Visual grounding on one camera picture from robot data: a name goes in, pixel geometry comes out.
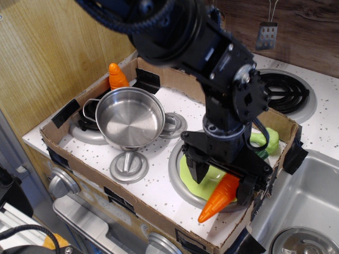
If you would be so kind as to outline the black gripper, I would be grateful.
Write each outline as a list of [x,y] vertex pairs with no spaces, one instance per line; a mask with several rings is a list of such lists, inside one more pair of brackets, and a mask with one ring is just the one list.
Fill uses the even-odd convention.
[[246,126],[244,132],[230,139],[215,138],[203,131],[181,133],[182,151],[193,180],[200,184],[210,165],[240,178],[236,191],[239,206],[259,202],[273,173],[272,167],[257,154],[265,150],[267,144],[252,146],[251,131],[252,127]]

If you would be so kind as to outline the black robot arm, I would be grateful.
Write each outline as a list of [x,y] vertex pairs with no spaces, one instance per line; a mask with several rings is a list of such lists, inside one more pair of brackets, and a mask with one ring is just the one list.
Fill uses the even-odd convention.
[[250,143],[252,126],[269,134],[258,117],[269,95],[253,55],[220,25],[204,1],[79,1],[106,28],[126,34],[139,56],[154,66],[175,67],[200,83],[206,112],[202,132],[183,132],[190,173],[201,182],[213,165],[239,178],[239,205],[266,188],[272,168]]

